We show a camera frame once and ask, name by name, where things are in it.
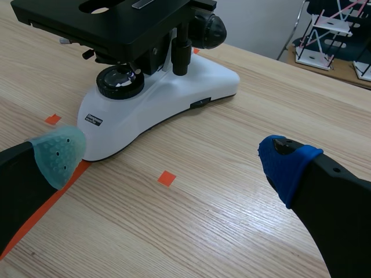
orange tape marker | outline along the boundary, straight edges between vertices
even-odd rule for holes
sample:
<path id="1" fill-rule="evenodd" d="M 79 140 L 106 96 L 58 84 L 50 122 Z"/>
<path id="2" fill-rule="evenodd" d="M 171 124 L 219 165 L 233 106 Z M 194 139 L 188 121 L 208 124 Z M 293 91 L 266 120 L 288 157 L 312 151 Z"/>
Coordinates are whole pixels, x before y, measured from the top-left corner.
<path id="1" fill-rule="evenodd" d="M 91 165 L 91 162 L 81 161 L 80 164 L 75 169 L 69 182 L 62 188 L 53 194 L 17 231 L 13 236 L 9 244 L 6 246 L 4 252 L 0 256 L 0 261 L 5 257 L 5 255 L 28 233 L 29 230 L 43 217 L 43 215 L 62 197 L 63 194 L 71 187 L 72 184 L 82 175 L 83 172 Z"/>
<path id="2" fill-rule="evenodd" d="M 170 187 L 172 182 L 175 180 L 176 175 L 169 173 L 168 171 L 164 171 L 162 175 L 158 178 L 158 182 L 163 184 L 164 186 Z"/>
<path id="3" fill-rule="evenodd" d="M 60 119 L 61 117 L 59 117 L 57 114 L 54 114 L 53 116 L 48 117 L 45 122 L 50 125 L 55 125 Z"/>

white wall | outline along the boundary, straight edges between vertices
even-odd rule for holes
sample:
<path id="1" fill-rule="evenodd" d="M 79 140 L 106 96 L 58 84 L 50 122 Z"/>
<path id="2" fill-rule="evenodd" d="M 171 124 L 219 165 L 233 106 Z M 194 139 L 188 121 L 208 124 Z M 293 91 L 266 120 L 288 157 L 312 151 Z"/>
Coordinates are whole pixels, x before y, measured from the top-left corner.
<path id="1" fill-rule="evenodd" d="M 227 27 L 227 44 L 276 59 L 302 3 L 303 0 L 217 0 L 215 14 Z M 294 39 L 303 35 L 309 19 L 304 9 Z"/>

microscope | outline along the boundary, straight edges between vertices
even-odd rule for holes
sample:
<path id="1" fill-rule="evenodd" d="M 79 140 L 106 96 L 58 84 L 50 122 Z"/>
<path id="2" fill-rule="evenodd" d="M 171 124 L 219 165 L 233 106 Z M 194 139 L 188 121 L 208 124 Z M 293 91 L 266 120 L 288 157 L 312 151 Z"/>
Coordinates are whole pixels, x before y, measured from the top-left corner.
<path id="1" fill-rule="evenodd" d="M 110 65 L 84 97 L 77 126 L 84 159 L 106 159 L 141 133 L 189 109 L 237 92 L 239 76 L 192 53 L 227 36 L 213 0 L 14 0 L 22 23 L 90 49 Z"/>

microscope stage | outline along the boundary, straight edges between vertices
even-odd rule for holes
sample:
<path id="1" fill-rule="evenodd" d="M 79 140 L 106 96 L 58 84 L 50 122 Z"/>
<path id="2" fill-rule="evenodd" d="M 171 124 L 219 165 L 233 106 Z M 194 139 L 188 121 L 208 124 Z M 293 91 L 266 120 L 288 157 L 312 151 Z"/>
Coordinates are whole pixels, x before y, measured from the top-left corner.
<path id="1" fill-rule="evenodd" d="M 170 30 L 194 18 L 190 0 L 14 0 L 22 23 L 78 42 L 116 58 L 134 61 Z M 112 6 L 103 13 L 94 10 Z"/>

white shelf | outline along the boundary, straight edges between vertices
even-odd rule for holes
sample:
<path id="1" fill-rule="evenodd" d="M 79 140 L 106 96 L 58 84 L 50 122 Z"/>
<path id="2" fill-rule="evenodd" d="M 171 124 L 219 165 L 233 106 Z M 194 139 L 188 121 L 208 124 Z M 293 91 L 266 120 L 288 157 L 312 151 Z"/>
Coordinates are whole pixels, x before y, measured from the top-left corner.
<path id="1" fill-rule="evenodd" d="M 303 51 L 302 48 L 300 47 L 296 48 L 297 55 L 295 55 L 295 61 L 297 63 L 309 65 L 310 67 L 320 68 L 325 71 L 330 70 L 330 67 L 329 66 L 327 67 L 324 64 L 323 55 L 320 52 L 304 49 L 304 52 L 301 55 L 300 60 L 298 60 L 297 58 L 300 55 L 301 51 Z"/>
<path id="2" fill-rule="evenodd" d="M 358 79 L 371 81 L 371 67 L 367 70 L 364 76 L 362 76 L 362 73 L 367 69 L 369 64 L 354 61 L 353 66 L 355 72 L 357 73 Z"/>
<path id="3" fill-rule="evenodd" d="M 352 34 L 347 21 L 342 21 L 339 19 L 328 19 L 328 17 L 326 16 L 321 16 L 321 18 L 315 24 L 318 17 L 319 15 L 312 14 L 312 26 L 313 27 L 317 27 L 317 28 L 321 28 L 321 29 L 325 29 L 329 31 L 340 32 L 340 33 L 344 33 L 348 35 Z"/>

